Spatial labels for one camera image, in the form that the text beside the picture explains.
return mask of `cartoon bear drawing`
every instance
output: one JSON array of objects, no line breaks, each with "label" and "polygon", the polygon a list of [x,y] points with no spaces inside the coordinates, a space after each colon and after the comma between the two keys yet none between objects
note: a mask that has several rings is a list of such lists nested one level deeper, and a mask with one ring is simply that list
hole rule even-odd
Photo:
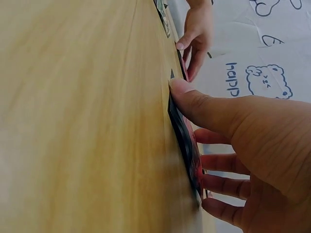
[{"label": "cartoon bear drawing", "polygon": [[287,86],[283,68],[277,65],[249,66],[246,69],[248,89],[252,95],[288,100],[293,96]]},{"label": "cartoon bear drawing", "polygon": [[[280,3],[280,0],[249,0],[254,2],[255,12],[260,17],[267,17],[271,14],[273,7]],[[302,8],[301,0],[289,0],[294,9],[300,10]]]}]

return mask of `hand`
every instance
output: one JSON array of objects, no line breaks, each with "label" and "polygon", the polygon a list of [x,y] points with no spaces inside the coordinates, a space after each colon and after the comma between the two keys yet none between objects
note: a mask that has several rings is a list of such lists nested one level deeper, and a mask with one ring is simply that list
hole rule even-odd
[{"label": "hand", "polygon": [[192,50],[188,67],[190,81],[197,75],[210,48],[213,34],[212,20],[212,5],[210,0],[191,7],[187,13],[185,34],[177,42],[176,47],[178,50],[184,50],[183,59],[185,62]]},{"label": "hand", "polygon": [[170,81],[180,111],[196,125],[196,140],[231,144],[235,154],[203,155],[202,166],[250,175],[203,175],[203,187],[246,200],[235,207],[207,198],[202,207],[245,233],[311,231],[311,104],[248,96],[212,98],[182,79]]}]

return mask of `stack of cards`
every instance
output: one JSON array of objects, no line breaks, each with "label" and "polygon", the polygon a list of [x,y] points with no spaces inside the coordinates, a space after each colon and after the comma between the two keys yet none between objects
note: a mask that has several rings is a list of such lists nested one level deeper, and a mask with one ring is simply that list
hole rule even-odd
[{"label": "stack of cards", "polygon": [[163,28],[165,30],[166,36],[167,36],[167,38],[169,38],[171,35],[171,30],[170,30],[169,21],[166,17],[166,14],[165,14],[165,8],[167,7],[167,5],[165,5],[162,0],[154,0],[154,2],[155,2],[155,6],[157,8],[157,12],[159,13],[159,16],[160,16]]},{"label": "stack of cards", "polygon": [[[182,68],[183,78],[186,81],[189,81],[186,66],[181,57],[180,51],[177,50],[177,54]],[[171,71],[171,78],[174,78],[173,70]],[[200,160],[200,152],[195,141],[191,123],[178,110],[171,95],[169,99],[168,112],[185,162],[193,194],[199,204],[203,198],[203,188],[201,185],[203,171]]]}]

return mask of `finger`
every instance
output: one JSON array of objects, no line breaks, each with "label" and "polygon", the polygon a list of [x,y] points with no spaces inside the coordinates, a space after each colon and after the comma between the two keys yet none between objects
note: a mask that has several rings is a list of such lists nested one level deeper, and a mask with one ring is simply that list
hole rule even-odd
[{"label": "finger", "polygon": [[249,180],[235,180],[206,174],[202,176],[202,186],[209,191],[242,200],[247,200],[251,194]]},{"label": "finger", "polygon": [[178,109],[199,127],[220,133],[230,140],[245,119],[244,105],[248,102],[240,101],[242,98],[213,98],[194,90],[183,79],[171,79],[169,84]]},{"label": "finger", "polygon": [[208,154],[201,156],[202,168],[211,171],[233,172],[250,175],[236,154]]},{"label": "finger", "polygon": [[190,43],[198,36],[195,30],[187,30],[182,38],[177,42],[176,48],[184,50],[190,46]]},{"label": "finger", "polygon": [[192,81],[196,77],[201,66],[203,65],[205,57],[206,51],[192,49],[191,60],[187,70],[189,81]]},{"label": "finger", "polygon": [[184,55],[183,55],[184,62],[186,62],[188,60],[190,51],[191,51],[191,46],[189,46],[188,48],[186,48],[184,50]]},{"label": "finger", "polygon": [[202,207],[214,217],[241,227],[243,207],[232,206],[212,198],[204,199]]},{"label": "finger", "polygon": [[203,144],[227,144],[230,145],[231,142],[225,136],[212,132],[207,129],[198,129],[194,131],[195,140],[198,143]]}]

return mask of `wood grain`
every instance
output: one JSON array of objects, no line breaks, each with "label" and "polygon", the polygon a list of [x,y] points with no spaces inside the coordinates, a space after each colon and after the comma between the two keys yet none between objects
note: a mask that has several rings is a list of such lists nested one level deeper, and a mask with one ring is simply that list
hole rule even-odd
[{"label": "wood grain", "polygon": [[0,32],[0,232],[202,231],[153,0],[2,0]]}]

